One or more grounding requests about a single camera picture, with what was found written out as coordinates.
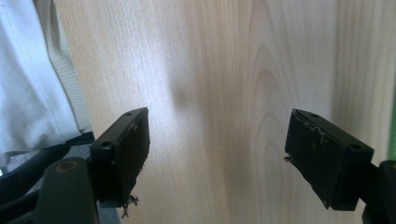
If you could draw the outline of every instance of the wood grain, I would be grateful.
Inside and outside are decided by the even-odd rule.
[[[294,107],[385,155],[395,4],[365,4],[58,0],[95,135],[149,109],[141,203],[122,222],[361,223],[361,207],[325,210],[282,158]]]

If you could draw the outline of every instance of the black mechanical part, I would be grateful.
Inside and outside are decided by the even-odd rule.
[[[46,170],[34,223],[98,223],[85,160],[77,157],[64,159]]]
[[[286,152],[326,208],[355,210],[372,148],[316,114],[293,109]]]
[[[145,107],[125,113],[91,145],[101,207],[129,203],[131,190],[149,154],[148,114]]]

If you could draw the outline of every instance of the wooden table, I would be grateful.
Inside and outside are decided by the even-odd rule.
[[[147,106],[123,223],[361,223],[283,161],[292,108],[387,156],[396,1],[57,0],[95,135]]]

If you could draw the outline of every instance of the green strip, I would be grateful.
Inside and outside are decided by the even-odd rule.
[[[396,92],[393,97],[393,116],[390,128],[389,160],[396,161]]]

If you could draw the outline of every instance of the fabric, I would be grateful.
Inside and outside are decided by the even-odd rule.
[[[46,40],[49,60],[64,87],[78,128],[83,133],[90,132],[92,128],[87,106],[72,63],[64,28],[56,13],[54,1],[36,0],[35,7]]]
[[[12,151],[37,150],[78,136],[33,1],[0,0],[0,167]]]

